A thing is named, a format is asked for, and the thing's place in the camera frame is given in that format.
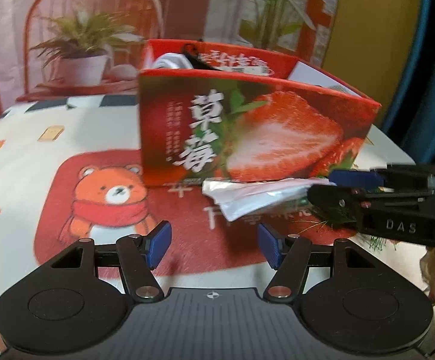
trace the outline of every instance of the white flower pot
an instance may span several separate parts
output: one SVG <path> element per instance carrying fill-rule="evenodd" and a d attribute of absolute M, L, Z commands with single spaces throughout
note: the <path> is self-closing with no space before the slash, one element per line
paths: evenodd
<path fill-rule="evenodd" d="M 108 58 L 107 55 L 88 56 L 85 58 L 61 58 L 58 76 L 67 85 L 99 85 Z"/>

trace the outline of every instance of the blue gripper pad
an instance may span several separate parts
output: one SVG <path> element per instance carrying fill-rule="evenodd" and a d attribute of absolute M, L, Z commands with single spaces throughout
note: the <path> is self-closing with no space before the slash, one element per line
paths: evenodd
<path fill-rule="evenodd" d="M 145 238 L 146 263 L 149 269 L 156 269 L 171 244 L 171 225 L 167 221 L 159 223 Z"/>
<path fill-rule="evenodd" d="M 273 269 L 278 269 L 282 263 L 282 240 L 275 238 L 265 225 L 257 226 L 257 244 L 267 262 Z"/>
<path fill-rule="evenodd" d="M 329 181 L 340 187 L 364 188 L 372 191 L 384 186 L 384 179 L 376 172 L 335 169 L 329 174 Z"/>

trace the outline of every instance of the crumpled plastic wrapper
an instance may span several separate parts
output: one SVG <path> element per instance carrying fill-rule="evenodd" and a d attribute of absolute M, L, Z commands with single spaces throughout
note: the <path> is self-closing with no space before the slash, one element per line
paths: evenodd
<path fill-rule="evenodd" d="M 287 178 L 279 181 L 233 183 L 204 180 L 202 193 L 214 199 L 225 218 L 232 222 L 243 215 L 278 212 L 290 204 L 309 206 L 306 195 L 314 184 L 335 185 L 327 178 Z"/>

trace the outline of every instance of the red cardboard box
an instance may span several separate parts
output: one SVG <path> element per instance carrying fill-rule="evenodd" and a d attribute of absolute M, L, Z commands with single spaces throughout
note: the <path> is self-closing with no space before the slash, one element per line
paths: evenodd
<path fill-rule="evenodd" d="M 186 43 L 192 42 L 150 40 L 145 67 Z M 139 92 L 146 185 L 326 176 L 352 165 L 379 103 L 328 73 L 358 95 L 284 79 L 297 57 L 219 43 L 195 46 L 200 54 L 219 56 L 218 67 L 255 63 L 266 76 L 144 69 Z"/>

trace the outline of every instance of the blue curtain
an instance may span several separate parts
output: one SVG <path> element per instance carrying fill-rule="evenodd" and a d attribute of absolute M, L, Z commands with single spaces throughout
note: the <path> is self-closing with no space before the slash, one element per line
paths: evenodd
<path fill-rule="evenodd" d="M 435 163 L 435 0 L 421 0 L 411 53 L 382 130 L 417 163 Z"/>

